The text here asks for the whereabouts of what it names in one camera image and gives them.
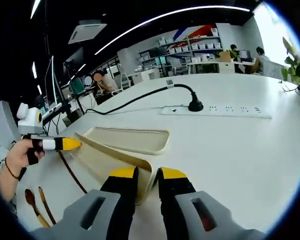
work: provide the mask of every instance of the wooden spoon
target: wooden spoon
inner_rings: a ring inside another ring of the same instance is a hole
[[[38,208],[36,206],[36,200],[35,195],[32,193],[30,189],[26,189],[24,191],[25,200],[28,204],[30,204],[35,212],[36,217],[38,218],[39,222],[42,224],[44,228],[50,228],[50,225],[47,223],[47,221],[44,219],[43,216],[41,216],[40,212],[38,211]]]
[[[50,211],[50,208],[49,208],[49,206],[47,204],[47,200],[46,200],[44,191],[42,190],[41,187],[39,187],[39,193],[40,193],[40,197],[41,197],[41,200],[43,202],[44,208],[45,208],[46,212],[48,213],[49,218],[50,218],[52,224],[55,225],[56,224],[56,220],[55,220],[54,216],[52,215],[52,213]]]

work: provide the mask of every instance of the hand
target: hand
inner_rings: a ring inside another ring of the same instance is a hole
[[[22,168],[29,166],[27,151],[33,147],[34,146],[31,139],[22,139],[18,141],[11,148],[6,157],[9,168],[15,172],[18,172],[21,171]],[[38,159],[41,159],[45,155],[45,152],[34,152],[34,154]]]

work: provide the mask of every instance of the yellow cap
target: yellow cap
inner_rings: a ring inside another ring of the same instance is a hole
[[[81,142],[73,138],[62,138],[62,150],[72,150],[81,146]]]
[[[111,172],[109,176],[132,179],[134,176],[135,168],[136,168],[135,166],[119,168],[119,169],[116,169],[113,172]]]
[[[181,179],[187,177],[182,171],[176,169],[162,166],[161,170],[163,172],[164,179]]]

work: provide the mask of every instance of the air conditioner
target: air conditioner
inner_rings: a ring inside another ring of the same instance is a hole
[[[107,26],[106,23],[101,23],[100,20],[82,20],[75,27],[71,34],[68,44],[74,44],[86,40],[94,39],[102,29]]]

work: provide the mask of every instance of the ceiling light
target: ceiling light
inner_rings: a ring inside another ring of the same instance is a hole
[[[35,0],[35,1],[34,1],[30,19],[32,19],[32,17],[34,16],[35,11],[37,10],[37,8],[38,8],[38,6],[39,6],[40,1],[41,1],[41,0]]]
[[[36,79],[37,78],[37,72],[36,72],[35,62],[33,62],[33,64],[32,64],[32,73],[33,73],[34,79]]]
[[[41,91],[40,85],[38,85],[37,88],[39,90],[40,95],[42,95],[42,91]]]
[[[83,65],[79,68],[78,72],[80,72],[80,70],[83,69],[83,68],[85,67],[85,65],[87,65],[87,64],[83,64]]]
[[[113,39],[112,41],[110,41],[108,44],[106,44],[105,46],[103,46],[99,51],[97,51],[94,55],[97,55],[98,53],[100,53],[103,49],[105,49],[106,47],[108,47],[110,44],[112,44],[113,42],[115,42],[116,40],[118,40],[119,38],[123,37],[124,35],[130,33],[131,31],[141,27],[142,25],[148,24],[154,20],[163,18],[165,16],[171,15],[171,14],[177,14],[177,13],[181,13],[181,12],[185,12],[185,11],[190,11],[190,10],[198,10],[198,9],[232,9],[232,10],[240,10],[240,11],[245,11],[245,12],[249,12],[249,9],[246,8],[242,8],[242,7],[237,7],[237,6],[223,6],[223,5],[210,5],[210,6],[194,6],[194,7],[188,7],[188,8],[183,8],[183,9],[179,9],[179,10],[175,10],[175,11],[171,11],[159,16],[156,16],[154,18],[151,18],[150,20],[144,21],[142,23],[140,23],[137,26],[134,26],[133,28],[129,29],[128,31],[125,31],[124,33],[122,33],[121,35],[117,36],[115,39]]]

